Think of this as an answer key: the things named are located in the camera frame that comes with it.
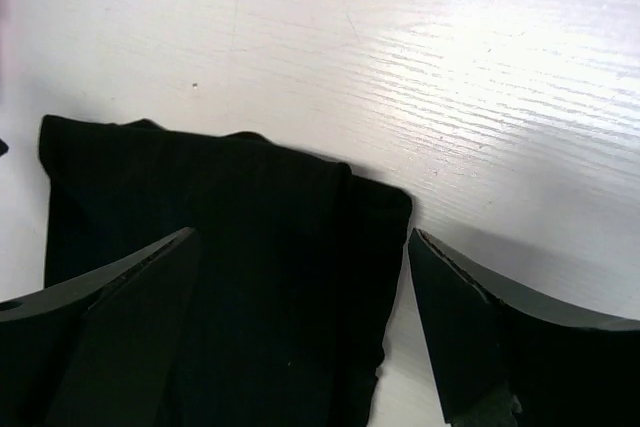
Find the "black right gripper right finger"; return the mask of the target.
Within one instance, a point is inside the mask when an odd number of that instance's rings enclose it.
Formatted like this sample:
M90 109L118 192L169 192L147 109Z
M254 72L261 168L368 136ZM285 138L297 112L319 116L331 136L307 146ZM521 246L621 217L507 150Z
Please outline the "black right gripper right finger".
M638 321L548 296L423 230L408 252L447 425L638 425Z

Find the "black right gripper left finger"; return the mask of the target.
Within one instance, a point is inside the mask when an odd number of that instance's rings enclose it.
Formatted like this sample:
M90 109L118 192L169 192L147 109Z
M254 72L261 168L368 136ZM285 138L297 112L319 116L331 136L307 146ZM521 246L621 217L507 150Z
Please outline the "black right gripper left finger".
M200 257L184 228L1 304L4 426L151 426Z

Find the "black t-shirt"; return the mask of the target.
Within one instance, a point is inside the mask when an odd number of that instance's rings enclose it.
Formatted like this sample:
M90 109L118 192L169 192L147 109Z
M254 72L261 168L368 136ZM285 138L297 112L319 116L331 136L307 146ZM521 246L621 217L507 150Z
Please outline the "black t-shirt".
M364 426L412 213L404 191L240 132L48 115L45 282L184 227L199 276L159 426Z

